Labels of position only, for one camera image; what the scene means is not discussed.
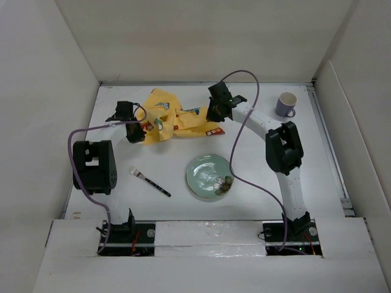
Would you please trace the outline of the yellow truck print placemat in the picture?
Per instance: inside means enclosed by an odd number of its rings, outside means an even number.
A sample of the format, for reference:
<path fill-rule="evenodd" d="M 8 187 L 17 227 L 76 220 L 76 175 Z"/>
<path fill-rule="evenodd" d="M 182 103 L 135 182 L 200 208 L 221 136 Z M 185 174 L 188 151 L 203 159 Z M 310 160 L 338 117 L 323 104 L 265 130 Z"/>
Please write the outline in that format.
<path fill-rule="evenodd" d="M 206 107 L 184 109 L 176 95 L 161 89 L 153 89 L 142 107 L 147 112 L 147 118 L 141 123 L 145 131 L 143 145 L 164 142 L 173 137 L 225 134 L 218 123 L 206 120 Z"/>

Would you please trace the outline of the fork with black handle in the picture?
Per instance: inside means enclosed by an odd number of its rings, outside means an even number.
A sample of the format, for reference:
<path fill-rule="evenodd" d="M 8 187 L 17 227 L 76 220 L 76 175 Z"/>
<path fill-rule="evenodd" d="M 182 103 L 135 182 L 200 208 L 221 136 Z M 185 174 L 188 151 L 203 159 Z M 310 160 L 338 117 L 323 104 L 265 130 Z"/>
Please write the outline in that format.
<path fill-rule="evenodd" d="M 137 168 L 131 167 L 129 169 L 129 173 L 133 176 L 145 181 L 147 184 L 151 185 L 156 190 L 160 191 L 162 194 L 164 194 L 167 197 L 171 197 L 171 193 L 163 189 L 161 186 L 159 186 L 157 183 L 153 182 L 151 179 L 147 178 L 143 173 L 141 173 Z"/>

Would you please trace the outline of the purple mug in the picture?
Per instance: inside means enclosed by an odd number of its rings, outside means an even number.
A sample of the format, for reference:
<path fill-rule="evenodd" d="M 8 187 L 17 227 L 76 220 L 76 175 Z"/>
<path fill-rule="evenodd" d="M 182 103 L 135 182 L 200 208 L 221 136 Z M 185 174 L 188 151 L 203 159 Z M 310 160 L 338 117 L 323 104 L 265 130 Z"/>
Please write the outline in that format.
<path fill-rule="evenodd" d="M 295 106 L 298 99 L 290 92 L 281 93 L 278 97 L 275 112 L 278 116 L 284 118 L 293 118 L 296 116 Z"/>

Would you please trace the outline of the green floral plate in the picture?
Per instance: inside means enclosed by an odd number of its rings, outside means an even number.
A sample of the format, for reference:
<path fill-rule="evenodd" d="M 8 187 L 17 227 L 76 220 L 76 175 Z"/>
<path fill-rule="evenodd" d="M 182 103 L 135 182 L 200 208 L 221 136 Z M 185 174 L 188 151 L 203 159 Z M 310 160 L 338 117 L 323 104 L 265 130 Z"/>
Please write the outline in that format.
<path fill-rule="evenodd" d="M 226 158 L 218 154 L 203 154 L 189 163 L 186 182 L 199 200 L 214 202 L 229 193 L 234 177 Z"/>

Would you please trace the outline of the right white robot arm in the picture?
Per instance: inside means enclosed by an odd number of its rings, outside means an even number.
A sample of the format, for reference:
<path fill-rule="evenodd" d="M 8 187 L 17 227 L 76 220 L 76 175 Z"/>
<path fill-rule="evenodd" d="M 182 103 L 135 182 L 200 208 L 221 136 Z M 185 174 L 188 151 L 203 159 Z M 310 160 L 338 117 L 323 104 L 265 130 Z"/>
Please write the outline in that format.
<path fill-rule="evenodd" d="M 304 151 L 296 125 L 291 121 L 282 123 L 256 110 L 244 97 L 233 96 L 224 82 L 218 82 L 208 90 L 208 121 L 223 122 L 229 118 L 265 142 L 266 163 L 277 176 L 283 215 L 287 218 L 282 232 L 287 239 L 297 240 L 309 225 L 310 214 L 302 194 L 300 174 Z"/>

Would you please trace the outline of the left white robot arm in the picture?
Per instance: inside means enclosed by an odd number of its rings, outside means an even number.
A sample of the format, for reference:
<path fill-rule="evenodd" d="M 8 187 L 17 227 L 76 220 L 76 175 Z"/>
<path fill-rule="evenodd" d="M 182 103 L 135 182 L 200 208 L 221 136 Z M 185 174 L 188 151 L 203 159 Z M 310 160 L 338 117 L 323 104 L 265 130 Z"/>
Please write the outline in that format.
<path fill-rule="evenodd" d="M 99 228 L 101 235 L 107 238 L 114 226 L 109 204 L 95 199 L 96 194 L 110 195 L 117 185 L 118 172 L 114 156 L 113 135 L 119 134 L 129 143 L 141 143 L 146 132 L 141 123 L 147 119 L 147 111 L 139 103 L 120 101 L 112 116 L 105 124 L 91 128 L 73 130 L 67 139 L 68 157 L 73 172 L 73 185 L 80 190 L 87 201 L 104 209 L 106 226 Z M 73 137 L 79 133 L 98 131 L 105 137 L 100 141 L 77 140 Z"/>

